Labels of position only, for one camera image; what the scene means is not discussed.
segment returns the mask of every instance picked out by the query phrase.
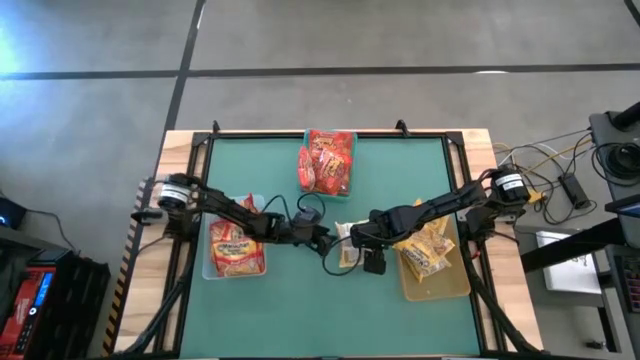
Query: black cable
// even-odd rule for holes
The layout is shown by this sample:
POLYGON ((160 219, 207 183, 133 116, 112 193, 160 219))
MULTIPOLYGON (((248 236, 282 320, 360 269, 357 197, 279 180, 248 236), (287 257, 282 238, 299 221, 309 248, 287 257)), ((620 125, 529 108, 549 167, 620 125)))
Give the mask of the black cable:
POLYGON ((530 148, 530 149, 534 149, 536 151, 538 151, 539 153, 541 153, 542 155, 544 155, 546 158, 551 159, 551 162, 554 163, 554 165, 556 167, 558 167, 558 169, 560 169, 560 172, 564 171, 564 168, 562 167, 562 165, 560 165, 560 163, 558 162, 558 160, 556 160, 555 158, 552 157, 551 154, 549 154, 548 152, 540 149, 539 147, 533 146, 533 145, 520 145, 520 146, 516 146, 515 148, 530 148))
POLYGON ((498 235, 498 236, 502 236, 503 238, 512 240, 513 242, 515 242, 518 246, 520 246, 520 241, 518 239, 516 239, 515 237, 511 236, 511 235, 507 235, 505 233, 501 233, 499 231, 492 231, 493 234, 498 235))
MULTIPOLYGON (((4 197, 5 199, 15 202, 13 200, 11 200, 7 195, 5 195, 4 192, 2 192, 2 190, 0 190, 0 196, 4 197)), ((58 214, 53 213, 53 212, 49 212, 49 211, 43 211, 43 210, 35 210, 35 209, 28 209, 28 208, 24 208, 27 212, 30 213, 34 213, 34 214, 40 214, 40 215, 45 215, 45 216, 49 216, 49 217, 53 217, 56 220, 56 223, 58 223, 58 230, 60 231, 60 235, 62 236, 62 240, 64 240, 64 242, 67 243, 67 245, 69 245, 69 247, 71 248, 71 250, 73 250, 74 253, 79 254, 80 251, 78 251, 78 248, 76 248, 73 243, 71 241, 69 241, 69 239, 67 238, 67 235, 65 235, 64 233, 64 229, 62 228, 62 222, 60 221, 60 217, 58 217, 58 214)))
POLYGON ((587 136, 590 136, 591 133, 588 133, 586 135, 584 135, 583 137, 581 137, 580 139, 578 139, 578 141, 576 141, 576 145, 573 147, 573 156, 571 157, 571 161, 569 161, 569 165, 567 165, 567 168, 564 170, 561 170, 562 172, 562 177, 565 177, 569 174, 569 169, 571 168, 571 164, 573 164, 573 172, 571 173, 572 175, 576 173, 577 170, 577 164, 576 164, 576 160, 577 160, 577 155, 576 155, 576 150, 578 150, 578 145, 580 145, 580 142, 582 140, 584 140, 584 138, 586 138, 587 136))
POLYGON ((636 163, 631 164, 631 166, 628 164, 622 164, 620 157, 623 156, 622 152, 624 151, 632 151, 637 154, 640 153, 640 147, 634 143, 605 143, 598 145, 591 154, 591 166, 596 174, 606 182, 622 187, 631 187, 640 184, 640 160, 636 160, 636 163), (609 152, 603 160, 601 158, 600 150, 606 151, 607 149, 609 149, 609 152), (602 168, 602 173, 598 170, 596 161, 602 168), (628 182, 608 179, 606 175, 627 180, 628 182))
POLYGON ((353 270, 355 270, 358 267, 358 264, 360 264, 360 259, 362 258, 362 248, 358 248, 358 259, 356 260, 355 264, 353 264, 352 267, 349 268, 349 270, 347 271, 343 271, 341 273, 334 273, 333 271, 329 270, 327 268, 327 256, 329 255, 329 253, 331 252, 331 249, 333 249, 336 245, 342 243, 343 241, 350 239, 351 236, 345 236, 342 239, 338 239, 336 241, 333 241, 330 245, 329 248, 327 249, 327 252, 322 256, 322 268, 324 269, 324 271, 332 276, 345 276, 347 274, 349 274, 350 272, 352 272, 353 270))
MULTIPOLYGON (((573 153, 573 157, 572 157, 572 161, 573 161, 573 164, 574 164, 574 171, 575 171, 575 169, 576 169, 576 164, 575 164, 574 159, 575 159, 577 156, 578 156, 578 154, 576 154, 576 153, 575 153, 575 149, 574 149, 574 153, 573 153)), ((515 167, 516 167, 517 169, 524 169, 524 168, 523 168, 523 167, 521 167, 520 165, 515 165, 515 167)), ((560 225, 560 224, 564 224, 565 222, 567 222, 567 221, 569 221, 569 220, 572 220, 572 219, 575 219, 575 218, 579 218, 579 217, 582 217, 582 216, 586 216, 586 215, 588 215, 588 214, 592 213, 593 211, 595 211, 595 209, 598 207, 598 203, 596 203, 596 202, 595 202, 595 201, 593 201, 593 200, 589 200, 589 203, 590 203, 591 205, 593 205, 593 206, 592 206, 592 207, 591 207, 591 209, 589 209, 588 211, 586 211, 586 212, 584 212, 584 213, 580 213, 580 214, 576 214, 576 215, 574 215, 573 213, 574 213, 574 211, 575 211, 575 208, 572 206, 572 207, 571 207, 571 209, 569 210, 569 212, 567 213, 567 215, 565 215, 565 216, 564 216, 563 218, 561 218, 561 219, 556 219, 556 218, 551 214, 551 212, 549 211, 549 203, 551 202, 551 199, 553 198, 553 195, 555 194, 555 189, 556 189, 556 188, 558 188, 558 187, 560 187, 560 185, 556 185, 556 184, 555 184, 555 182, 553 182, 553 181, 549 180, 547 177, 545 177, 545 176, 541 175, 540 173, 537 173, 537 172, 534 172, 534 171, 529 171, 529 172, 530 172, 531 174, 533 174, 534 176, 537 176, 537 177, 539 177, 540 179, 544 180, 544 181, 547 183, 546 185, 548 185, 548 186, 549 186, 549 188, 548 188, 548 189, 545 189, 545 190, 544 190, 544 191, 547 191, 547 192, 549 193, 549 195, 547 195, 547 196, 543 197, 542 199, 540 199, 540 200, 536 201, 536 202, 533 204, 533 210, 534 210, 535 212, 537 212, 537 213, 542 213, 542 218, 544 219, 544 221, 545 221, 547 224, 549 224, 549 225, 560 225)), ((527 180, 527 181, 532 185, 531 187, 532 187, 534 190, 538 191, 536 186, 540 186, 540 184, 537 184, 536 186, 533 186, 533 183, 532 183, 531 179, 530 179, 526 174, 524 174, 524 178, 525 178, 525 179, 526 179, 526 180, 527 180)))
POLYGON ((280 199, 280 200, 282 200, 282 205, 284 206, 285 215, 287 217, 287 220, 289 221, 289 224, 291 224, 291 226, 296 227, 298 229, 307 228, 307 227, 314 227, 314 226, 320 224, 322 222, 322 219, 324 219, 324 215, 327 213, 327 207, 326 207, 326 204, 325 204, 324 200, 322 200, 322 198, 318 194, 316 194, 316 193, 305 193, 305 194, 302 194, 300 197, 298 197, 298 201, 296 203, 296 205, 298 207, 298 210, 304 211, 304 207, 302 207, 300 205, 300 201, 302 201, 302 199, 304 199, 307 196, 315 196, 320 201, 320 204, 322 205, 322 214, 320 215, 320 219, 318 219, 318 221, 316 221, 314 223, 309 223, 309 224, 305 224, 305 225, 296 225, 291 220, 291 214, 289 213, 289 205, 287 205, 287 200, 284 198, 284 196, 282 196, 282 194, 276 195, 276 196, 272 197, 269 201, 267 201, 267 204, 262 209, 262 212, 265 212, 267 210, 267 208, 273 203, 273 201, 275 199, 280 199))
MULTIPOLYGON (((584 129, 584 130, 574 131, 574 132, 570 132, 570 133, 567 133, 567 134, 558 135, 558 136, 555 136, 555 137, 552 137, 552 138, 549 138, 549 139, 544 139, 544 140, 540 140, 540 141, 532 142, 532 143, 525 144, 525 145, 521 145, 521 146, 529 146, 529 145, 542 144, 542 143, 546 143, 546 142, 549 142, 549 141, 562 139, 562 138, 565 138, 565 137, 568 137, 568 136, 571 136, 571 135, 580 134, 580 133, 583 133, 583 132, 585 132, 585 131, 591 131, 591 129, 589 128, 589 129, 584 129)), ((509 149, 509 150, 500 150, 500 151, 496 151, 496 154, 501 154, 501 153, 503 153, 503 152, 509 152, 509 151, 512 151, 513 149, 517 149, 517 148, 519 148, 519 146, 513 147, 513 148, 511 148, 511 149, 509 149)))
POLYGON ((287 221, 289 221, 289 223, 292 224, 292 222, 291 222, 291 214, 289 214, 289 206, 287 205, 287 200, 281 194, 280 195, 276 195, 276 196, 272 197, 269 201, 267 201, 267 204, 262 208, 262 212, 267 211, 267 208, 273 203, 273 201, 275 199, 282 200, 282 205, 284 206, 284 214, 287 216, 287 221))
POLYGON ((300 197, 298 198, 298 202, 297 202, 297 206, 298 206, 298 210, 300 211, 304 211, 304 208, 302 206, 300 206, 300 201, 302 201, 302 199, 304 199, 307 196, 315 196, 316 199, 318 199, 318 201, 320 201, 320 204, 322 205, 322 215, 320 215, 320 218, 324 218, 324 214, 326 214, 327 212, 327 207, 325 206, 324 200, 322 200, 322 197, 320 197, 320 195, 316 194, 316 193, 305 193, 300 195, 300 197))
POLYGON ((167 237, 163 235, 162 237, 160 237, 160 238, 158 238, 158 239, 155 239, 155 240, 153 240, 152 242, 150 242, 150 243, 148 243, 148 244, 146 244, 146 245, 142 246, 140 249, 138 249, 138 252, 136 253, 136 256, 137 256, 137 255, 140 255, 140 253, 142 252, 142 250, 144 250, 144 249, 148 248, 149 246, 153 246, 153 245, 155 245, 155 244, 159 243, 160 241, 162 241, 162 240, 164 240, 164 239, 166 239, 166 238, 167 238, 167 237))

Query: gray floor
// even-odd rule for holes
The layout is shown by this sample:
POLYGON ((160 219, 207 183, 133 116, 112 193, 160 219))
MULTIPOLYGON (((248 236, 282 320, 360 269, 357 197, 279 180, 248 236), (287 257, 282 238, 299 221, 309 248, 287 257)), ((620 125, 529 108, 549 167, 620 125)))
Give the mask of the gray floor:
MULTIPOLYGON (((194 5, 2 1, 0 72, 178 69, 194 5)), ((625 62, 640 62, 640 27, 622 0, 208 0, 191 68, 625 62)), ((174 84, 0 81, 0 187, 26 206, 59 213, 83 253, 117 271, 174 84)), ((486 127, 494 141, 516 145, 585 129, 589 114, 624 109, 638 94, 640 72, 189 79, 176 128, 207 129, 214 119, 226 129, 391 127, 402 118, 410 127, 486 127)), ((598 203, 610 199, 586 159, 578 177, 598 203)), ((560 217, 567 209, 558 196, 552 211, 560 217)), ((564 227, 606 218, 600 208, 564 227)), ((543 224, 537 214, 521 222, 543 224)), ((26 228, 59 241, 48 219, 30 217, 26 228)), ((593 311, 535 305, 553 353, 632 357, 628 348, 619 356, 585 353, 582 342, 601 336, 593 311)), ((97 335, 94 350, 101 329, 97 335)))

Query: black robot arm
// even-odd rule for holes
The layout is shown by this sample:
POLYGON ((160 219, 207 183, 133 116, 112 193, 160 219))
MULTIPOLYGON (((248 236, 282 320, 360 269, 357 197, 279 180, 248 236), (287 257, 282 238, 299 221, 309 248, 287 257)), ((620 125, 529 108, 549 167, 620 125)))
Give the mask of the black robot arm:
POLYGON ((504 167, 483 172, 480 177, 458 190, 438 196, 418 206, 396 206, 386 211, 372 210, 369 221, 351 227, 353 246, 369 249, 364 253, 364 270, 384 274, 386 262, 382 250, 407 239, 433 220, 456 211, 471 208, 464 228, 467 240, 477 240, 494 227, 493 219, 501 215, 521 215, 529 200, 522 177, 504 167), (482 182, 491 179, 487 197, 482 182))
POLYGON ((255 213, 228 198, 222 191, 207 187, 196 177, 172 174, 164 182, 158 205, 176 222, 190 223, 186 214, 210 213, 240 226, 254 241, 269 244, 303 244, 324 255, 335 236, 319 225, 322 216, 317 210, 304 207, 293 219, 274 212, 255 213), (197 193, 195 207, 187 210, 192 193, 197 193))

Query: metal bracket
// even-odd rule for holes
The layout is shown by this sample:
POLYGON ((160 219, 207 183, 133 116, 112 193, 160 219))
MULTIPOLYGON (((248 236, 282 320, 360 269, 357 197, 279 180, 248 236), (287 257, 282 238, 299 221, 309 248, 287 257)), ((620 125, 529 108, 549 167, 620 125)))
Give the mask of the metal bracket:
POLYGON ((198 147, 205 143, 205 141, 209 140, 211 133, 193 133, 193 138, 191 138, 191 147, 198 147))
POLYGON ((447 131, 444 133, 447 139, 451 140, 457 146, 464 146, 464 137, 462 131, 447 131))
POLYGON ((218 132, 220 132, 220 124, 218 124, 218 120, 213 120, 213 132, 211 133, 211 138, 212 139, 217 139, 220 135, 218 134, 218 132))
POLYGON ((411 136, 411 133, 409 133, 409 129, 407 129, 407 124, 405 124, 404 120, 402 119, 398 120, 395 129, 402 130, 402 136, 404 138, 408 138, 411 136))

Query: yellow snack bag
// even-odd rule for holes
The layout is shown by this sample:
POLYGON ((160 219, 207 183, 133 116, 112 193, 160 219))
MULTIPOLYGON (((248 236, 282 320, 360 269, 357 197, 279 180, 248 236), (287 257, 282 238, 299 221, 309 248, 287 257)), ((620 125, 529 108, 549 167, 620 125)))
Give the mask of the yellow snack bag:
MULTIPOLYGON (((418 199, 415 202, 415 206, 422 204, 422 200, 418 199)), ((447 222, 449 222, 449 217, 448 216, 443 216, 439 219, 435 219, 433 221, 429 221, 425 226, 429 229, 431 229, 433 232, 435 232, 438 235, 443 235, 444 234, 444 230, 447 228, 447 222)))
POLYGON ((438 254, 438 256, 445 256, 449 251, 451 251, 451 249, 456 246, 456 244, 454 244, 451 239, 438 234, 431 228, 426 229, 426 232, 429 244, 431 244, 431 247, 433 247, 433 250, 436 252, 436 254, 438 254))
MULTIPOLYGON (((414 205, 420 205, 421 203, 422 201, 418 199, 414 205)), ((447 259, 444 258, 444 255, 449 252, 455 244, 434 230, 441 228, 442 232, 444 232, 446 224, 447 218, 444 220, 438 219, 435 222, 426 224, 420 231, 415 232, 407 240, 401 241, 393 246, 394 249, 402 254, 403 258, 409 264, 411 272, 419 282, 421 282, 424 277, 451 266, 447 259)))

